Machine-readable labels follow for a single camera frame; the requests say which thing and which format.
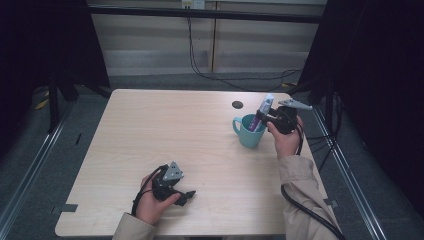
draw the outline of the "wall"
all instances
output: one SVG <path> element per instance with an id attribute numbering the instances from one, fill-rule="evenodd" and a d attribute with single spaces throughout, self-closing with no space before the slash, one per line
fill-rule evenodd
<path id="1" fill-rule="evenodd" d="M 207 1 L 206 9 L 319 16 L 325 4 L 322 0 L 316 4 L 311 0 L 298 1 L 303 4 L 239 1 Z M 88 3 L 181 8 L 181 1 L 171 0 Z M 187 19 L 95 14 L 92 18 L 109 76 L 193 72 Z M 317 24 L 191 19 L 191 27 L 201 72 L 280 72 L 303 67 Z"/>

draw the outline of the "teal mug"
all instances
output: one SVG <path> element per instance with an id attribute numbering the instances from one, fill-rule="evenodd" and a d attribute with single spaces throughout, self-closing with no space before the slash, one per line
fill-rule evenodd
<path id="1" fill-rule="evenodd" d="M 266 127 L 261 124 L 261 127 L 256 132 L 251 132 L 248 130 L 250 123 L 252 122 L 255 114 L 249 114 L 243 118 L 235 117 L 233 119 L 233 129 L 239 137 L 241 145 L 247 148 L 254 148 L 259 144 L 259 141 L 264 135 Z M 236 123 L 240 123 L 240 129 L 237 128 Z"/>

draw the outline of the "gray carpet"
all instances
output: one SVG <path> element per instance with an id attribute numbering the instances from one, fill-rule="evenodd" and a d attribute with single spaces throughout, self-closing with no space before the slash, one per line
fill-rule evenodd
<path id="1" fill-rule="evenodd" d="M 218 76 L 222 78 L 269 78 L 279 75 L 279 73 L 245 73 L 219 74 Z M 298 77 L 299 73 L 296 73 L 286 77 L 284 81 L 296 82 Z M 243 91 L 228 83 L 207 80 L 195 74 L 111 77 L 110 82 L 113 89 Z M 244 90 L 252 91 L 267 91 L 280 84 L 279 79 L 228 82 L 241 86 Z M 274 91 L 283 92 L 285 89 L 280 87 Z M 77 103 L 72 104 L 69 119 L 65 122 L 64 128 L 7 239 L 59 239 L 54 233 L 59 215 L 51 213 L 51 210 L 54 206 L 65 203 L 107 104 L 107 99 L 90 90 L 81 88 L 80 93 L 81 96 Z M 34 96 L 34 98 L 40 97 L 42 97 L 40 94 Z M 306 102 L 307 93 L 297 94 L 295 99 Z M 305 133 L 308 137 L 322 136 L 312 112 L 300 111 L 299 115 L 305 122 Z M 19 180 L 22 179 L 38 148 L 42 145 L 48 130 L 48 121 L 48 108 L 38 111 L 32 108 L 28 110 L 20 135 L 0 166 L 1 209 L 10 199 Z M 320 165 L 329 148 L 325 141 L 320 139 L 310 139 L 309 143 L 317 165 Z M 381 221 L 387 239 L 424 239 L 424 224 L 421 218 L 399 189 L 381 171 L 374 158 L 364 149 L 347 114 L 343 115 L 338 143 L 370 205 Z M 321 177 L 329 198 L 336 200 L 340 205 L 334 209 L 334 212 L 346 238 L 372 239 L 331 154 L 322 169 Z"/>

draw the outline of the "wooden table top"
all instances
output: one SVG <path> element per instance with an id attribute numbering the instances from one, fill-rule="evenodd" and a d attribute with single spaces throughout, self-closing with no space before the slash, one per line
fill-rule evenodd
<path id="1" fill-rule="evenodd" d="M 171 206 L 157 235 L 223 236 L 284 234 L 274 139 L 240 145 L 234 117 L 255 113 L 266 93 L 115 90 L 99 123 L 67 204 L 59 236 L 111 236 L 130 212 L 141 179 L 176 161 L 181 192 L 196 190 L 184 206 Z M 277 102 L 288 99 L 273 93 Z M 232 106 L 244 104 L 242 109 Z M 312 159 L 307 141 L 302 155 Z M 320 191 L 327 198 L 315 168 Z"/>

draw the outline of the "forearm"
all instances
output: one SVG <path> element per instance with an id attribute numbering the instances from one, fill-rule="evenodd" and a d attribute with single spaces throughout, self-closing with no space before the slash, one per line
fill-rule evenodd
<path id="1" fill-rule="evenodd" d="M 312 161 L 300 156 L 290 156 L 280 159 L 278 164 L 281 184 L 288 195 L 338 227 L 334 215 L 324 203 L 318 190 L 318 184 L 312 171 Z M 288 202 L 284 209 L 284 219 L 288 240 L 336 239 L 326 227 Z"/>
<path id="2" fill-rule="evenodd" d="M 152 240 L 155 233 L 156 227 L 124 213 L 113 235 L 113 240 Z"/>

